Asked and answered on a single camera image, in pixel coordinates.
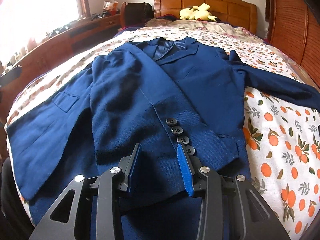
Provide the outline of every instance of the yellow stuffed animal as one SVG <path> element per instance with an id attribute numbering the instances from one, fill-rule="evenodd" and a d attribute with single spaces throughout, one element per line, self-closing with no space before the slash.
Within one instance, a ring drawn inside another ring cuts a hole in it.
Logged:
<path id="1" fill-rule="evenodd" d="M 208 10 L 210 6 L 203 3 L 200 6 L 193 6 L 192 9 L 185 8 L 180 11 L 181 20 L 198 20 L 198 21 L 208 21 L 212 20 L 215 22 L 220 22 L 218 17 L 212 16 Z"/>

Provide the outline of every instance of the black button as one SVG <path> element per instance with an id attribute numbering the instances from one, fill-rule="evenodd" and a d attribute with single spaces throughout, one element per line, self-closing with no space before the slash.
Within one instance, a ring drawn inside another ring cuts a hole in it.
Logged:
<path id="1" fill-rule="evenodd" d="M 177 138 L 178 143 L 183 143 L 183 144 L 188 144 L 189 143 L 189 138 L 185 135 L 181 135 Z"/>
<path id="2" fill-rule="evenodd" d="M 180 126 L 174 126 L 171 128 L 173 134 L 182 134 L 183 129 Z"/>
<path id="3" fill-rule="evenodd" d="M 178 121 L 175 118 L 168 118 L 167 120 L 165 120 L 165 122 L 167 123 L 167 125 L 175 126 Z"/>
<path id="4" fill-rule="evenodd" d="M 187 153 L 188 153 L 189 155 L 193 155 L 193 154 L 195 154 L 196 149 L 195 149 L 194 147 L 190 146 L 190 145 L 187 145 L 187 146 L 186 146 L 186 151 L 187 151 Z"/>

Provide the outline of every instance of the curtain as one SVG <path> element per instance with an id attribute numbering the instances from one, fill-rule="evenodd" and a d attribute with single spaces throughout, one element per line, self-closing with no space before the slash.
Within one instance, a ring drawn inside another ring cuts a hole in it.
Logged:
<path id="1" fill-rule="evenodd" d="M 4 0 L 0 5 L 0 60 L 8 62 L 30 38 L 39 43 L 47 32 L 78 17 L 76 0 Z"/>

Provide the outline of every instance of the jacket sleeve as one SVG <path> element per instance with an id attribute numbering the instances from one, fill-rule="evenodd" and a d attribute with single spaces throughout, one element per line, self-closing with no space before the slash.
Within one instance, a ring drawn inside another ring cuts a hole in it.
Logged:
<path id="1" fill-rule="evenodd" d="M 314 87 L 276 73 L 253 68 L 241 62 L 234 50 L 230 52 L 228 61 L 233 65 L 234 70 L 244 75 L 246 86 L 320 112 L 320 93 Z"/>

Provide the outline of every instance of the floral bedspread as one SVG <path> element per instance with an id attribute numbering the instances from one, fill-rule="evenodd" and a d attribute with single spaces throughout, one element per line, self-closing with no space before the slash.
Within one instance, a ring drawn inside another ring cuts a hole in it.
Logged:
<path id="1" fill-rule="evenodd" d="M 209 46 L 221 47 L 227 53 L 234 49 L 243 62 L 254 68 L 300 81 L 281 53 L 275 53 L 244 28 L 199 21 L 172 23 L 153 20 L 145 28 L 124 32 L 73 57 L 34 81 L 16 99 L 5 127 L 49 98 L 97 55 L 108 54 L 128 41 L 158 37 L 181 40 L 186 36 Z M 319 114 L 315 109 L 296 106 L 247 87 L 244 116 L 243 131 L 252 183 L 271 206 L 290 238 L 299 239 L 320 207 Z M 7 144 L 12 158 L 8 140 Z M 30 216 L 28 202 L 21 194 L 20 198 Z"/>

